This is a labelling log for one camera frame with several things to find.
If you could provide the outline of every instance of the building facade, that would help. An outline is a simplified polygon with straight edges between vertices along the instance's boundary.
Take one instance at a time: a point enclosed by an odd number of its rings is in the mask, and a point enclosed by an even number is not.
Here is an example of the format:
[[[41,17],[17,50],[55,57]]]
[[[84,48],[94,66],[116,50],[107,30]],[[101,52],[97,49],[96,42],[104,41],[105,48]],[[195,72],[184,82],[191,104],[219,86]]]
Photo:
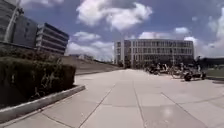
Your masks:
[[[7,0],[0,0],[0,41],[4,40],[6,29],[16,6]]]
[[[45,23],[38,28],[36,47],[39,51],[64,55],[68,40],[68,34]]]
[[[29,48],[36,46],[37,23],[21,15],[17,18],[12,43]]]
[[[142,67],[150,63],[180,63],[194,59],[192,41],[164,39],[133,39],[116,42],[115,64]]]

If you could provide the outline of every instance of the blue sky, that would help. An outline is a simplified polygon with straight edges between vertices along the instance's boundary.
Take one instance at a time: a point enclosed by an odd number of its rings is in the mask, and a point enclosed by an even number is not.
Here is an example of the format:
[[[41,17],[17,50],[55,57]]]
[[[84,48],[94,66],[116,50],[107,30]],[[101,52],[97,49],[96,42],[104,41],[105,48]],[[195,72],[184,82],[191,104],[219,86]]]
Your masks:
[[[192,40],[196,55],[224,56],[223,0],[22,0],[25,15],[67,32],[67,53],[113,57],[128,38]]]

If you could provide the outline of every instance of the cloud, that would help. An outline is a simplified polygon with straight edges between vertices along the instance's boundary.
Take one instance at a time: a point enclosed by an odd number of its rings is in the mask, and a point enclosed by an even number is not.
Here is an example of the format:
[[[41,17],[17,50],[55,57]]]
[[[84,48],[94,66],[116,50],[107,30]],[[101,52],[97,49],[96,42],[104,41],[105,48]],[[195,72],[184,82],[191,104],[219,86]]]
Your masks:
[[[96,26],[104,19],[112,29],[122,31],[142,23],[152,14],[149,6],[137,2],[133,3],[134,8],[115,8],[111,2],[111,0],[83,1],[77,8],[78,21],[88,26]]]
[[[88,32],[77,32],[73,36],[76,37],[78,41],[92,41],[101,38],[100,35]]]
[[[175,28],[174,31],[176,34],[188,34],[189,33],[189,30],[186,27]]]
[[[46,7],[52,7],[57,4],[63,3],[64,0],[22,0],[21,6],[22,7],[29,7],[32,6],[32,4],[41,4]]]
[[[87,54],[98,60],[111,60],[114,56],[114,45],[111,42],[96,41],[89,46],[70,42],[67,46],[66,55]]]
[[[95,26],[106,15],[109,0],[84,0],[77,8],[78,20],[88,26]]]
[[[218,20],[217,37],[224,39],[224,7],[222,8],[222,16]]]
[[[217,20],[209,18],[208,26],[216,34],[216,41],[204,42],[197,40],[197,53],[204,57],[224,57],[224,7],[221,16]]]
[[[192,17],[191,20],[192,20],[192,21],[198,21],[198,17],[194,16],[194,17]]]
[[[168,39],[171,38],[171,35],[168,33],[160,32],[142,32],[139,36],[139,39]]]
[[[194,46],[198,46],[198,39],[196,39],[196,38],[193,37],[193,36],[185,37],[184,40],[186,40],[186,41],[193,41]]]
[[[217,40],[203,46],[206,56],[224,57],[224,7],[222,8],[221,14],[221,17],[218,20],[213,21],[216,23],[214,30],[216,32]]]
[[[131,9],[108,9],[107,14],[109,15],[107,16],[106,21],[112,28],[122,31],[142,23],[149,18],[150,14],[152,14],[152,9],[150,7],[136,2],[134,5],[135,8]]]

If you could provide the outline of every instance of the green shrub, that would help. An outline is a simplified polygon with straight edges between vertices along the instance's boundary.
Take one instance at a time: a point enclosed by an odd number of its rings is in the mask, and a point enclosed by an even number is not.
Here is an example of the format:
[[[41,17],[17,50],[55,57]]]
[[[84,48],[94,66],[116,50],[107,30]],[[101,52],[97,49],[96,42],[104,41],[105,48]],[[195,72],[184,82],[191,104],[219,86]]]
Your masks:
[[[27,100],[37,92],[45,96],[74,87],[75,72],[68,65],[0,58],[0,86],[16,88]]]

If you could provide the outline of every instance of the concrete pavement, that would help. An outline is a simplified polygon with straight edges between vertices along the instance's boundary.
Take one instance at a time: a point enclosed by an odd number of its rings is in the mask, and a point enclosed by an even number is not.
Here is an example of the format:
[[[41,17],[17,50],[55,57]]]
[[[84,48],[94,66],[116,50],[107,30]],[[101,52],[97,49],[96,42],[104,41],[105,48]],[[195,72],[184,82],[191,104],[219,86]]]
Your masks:
[[[224,84],[136,70],[78,76],[86,90],[6,128],[224,128]]]

